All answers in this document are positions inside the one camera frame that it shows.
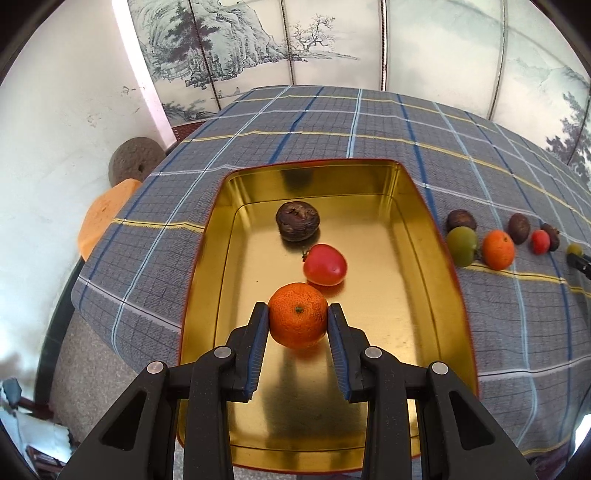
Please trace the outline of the blue plaid tablecloth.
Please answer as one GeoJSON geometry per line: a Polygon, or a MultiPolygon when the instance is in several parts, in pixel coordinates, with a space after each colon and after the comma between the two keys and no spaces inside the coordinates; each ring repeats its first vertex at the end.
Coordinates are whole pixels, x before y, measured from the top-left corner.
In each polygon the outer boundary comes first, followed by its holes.
{"type": "MultiPolygon", "coordinates": [[[[74,307],[134,369],[177,357],[192,267],[222,178],[311,158],[400,161],[434,218],[483,230],[514,213],[590,240],[590,196],[557,160],[472,113],[392,93],[273,86],[242,93],[180,143],[108,227],[74,307]]],[[[590,403],[590,284],[563,252],[460,275],[485,405],[529,456],[565,455],[590,403]]]]}

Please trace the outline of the dark brown fruit in tin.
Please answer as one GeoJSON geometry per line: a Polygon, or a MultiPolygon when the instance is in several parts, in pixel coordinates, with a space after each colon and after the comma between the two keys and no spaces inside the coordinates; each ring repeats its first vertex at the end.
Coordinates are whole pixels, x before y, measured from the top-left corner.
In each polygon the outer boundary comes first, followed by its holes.
{"type": "Polygon", "coordinates": [[[318,210],[308,202],[290,201],[276,211],[280,236],[287,242],[301,242],[315,235],[320,227],[318,210]]]}

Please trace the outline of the small red tomato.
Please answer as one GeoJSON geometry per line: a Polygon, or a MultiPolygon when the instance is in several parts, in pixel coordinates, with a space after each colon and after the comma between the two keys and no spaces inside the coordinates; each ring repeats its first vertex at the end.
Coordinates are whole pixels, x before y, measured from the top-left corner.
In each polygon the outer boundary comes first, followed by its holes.
{"type": "Polygon", "coordinates": [[[535,230],[531,235],[530,244],[531,250],[535,255],[544,255],[550,249],[550,236],[542,229],[535,230]]]}

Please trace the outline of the small green fruit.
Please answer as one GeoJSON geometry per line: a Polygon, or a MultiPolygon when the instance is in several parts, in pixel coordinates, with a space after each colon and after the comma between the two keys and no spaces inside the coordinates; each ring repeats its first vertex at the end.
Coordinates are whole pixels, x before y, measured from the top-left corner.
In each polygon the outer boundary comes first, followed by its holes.
{"type": "Polygon", "coordinates": [[[578,243],[571,243],[567,247],[567,254],[581,257],[583,255],[583,248],[578,243]]]}

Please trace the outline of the painted folding screen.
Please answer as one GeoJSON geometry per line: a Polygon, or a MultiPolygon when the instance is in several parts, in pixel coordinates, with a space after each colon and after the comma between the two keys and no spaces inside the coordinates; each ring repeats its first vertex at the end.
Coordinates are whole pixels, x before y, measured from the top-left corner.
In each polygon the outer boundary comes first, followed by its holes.
{"type": "Polygon", "coordinates": [[[590,76],[532,2],[133,0],[128,9],[172,124],[256,87],[380,90],[478,114],[590,179],[590,76]]]}

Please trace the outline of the orange stool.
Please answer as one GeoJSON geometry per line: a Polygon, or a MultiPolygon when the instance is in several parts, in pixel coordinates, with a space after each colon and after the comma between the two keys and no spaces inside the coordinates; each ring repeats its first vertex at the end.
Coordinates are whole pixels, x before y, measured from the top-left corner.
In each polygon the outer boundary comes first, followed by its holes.
{"type": "Polygon", "coordinates": [[[108,226],[141,182],[128,178],[98,196],[89,207],[77,237],[77,247],[84,261],[90,257],[108,226]]]}

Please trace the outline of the orange tangerine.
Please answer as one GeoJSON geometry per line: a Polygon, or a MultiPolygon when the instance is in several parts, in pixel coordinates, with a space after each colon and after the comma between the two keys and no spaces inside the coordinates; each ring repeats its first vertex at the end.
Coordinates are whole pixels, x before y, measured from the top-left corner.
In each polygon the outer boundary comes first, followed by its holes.
{"type": "Polygon", "coordinates": [[[481,247],[485,264],[496,271],[507,269],[515,258],[515,245],[502,230],[493,230],[486,235],[481,247]]]}
{"type": "Polygon", "coordinates": [[[328,302],[318,289],[307,283],[280,287],[267,304],[270,335],[277,343],[304,350],[322,340],[328,329],[328,302]]]}

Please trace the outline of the round grey millstone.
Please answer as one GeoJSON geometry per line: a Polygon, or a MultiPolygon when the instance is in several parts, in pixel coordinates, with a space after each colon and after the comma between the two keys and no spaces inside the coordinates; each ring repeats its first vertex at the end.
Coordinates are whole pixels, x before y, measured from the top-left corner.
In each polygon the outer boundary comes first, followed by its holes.
{"type": "Polygon", "coordinates": [[[108,180],[115,186],[126,179],[143,182],[165,158],[165,151],[154,140],[134,137],[121,144],[111,155],[108,180]]]}

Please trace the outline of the dark brown fruit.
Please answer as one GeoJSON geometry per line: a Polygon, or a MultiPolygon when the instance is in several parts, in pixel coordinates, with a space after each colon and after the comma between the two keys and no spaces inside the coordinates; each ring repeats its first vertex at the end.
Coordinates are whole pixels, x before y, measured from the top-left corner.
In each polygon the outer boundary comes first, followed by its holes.
{"type": "Polygon", "coordinates": [[[459,227],[467,227],[476,231],[478,223],[468,210],[456,209],[448,214],[446,220],[446,229],[448,232],[451,232],[452,230],[459,227]]]}
{"type": "Polygon", "coordinates": [[[560,246],[560,231],[548,223],[543,223],[541,229],[549,236],[549,251],[556,251],[560,246]]]}
{"type": "Polygon", "coordinates": [[[525,243],[530,235],[531,224],[527,216],[515,213],[511,216],[507,226],[507,233],[515,245],[525,243]]]}
{"type": "Polygon", "coordinates": [[[318,210],[308,202],[290,201],[276,211],[280,236],[287,242],[301,242],[315,235],[320,227],[318,210]]]}

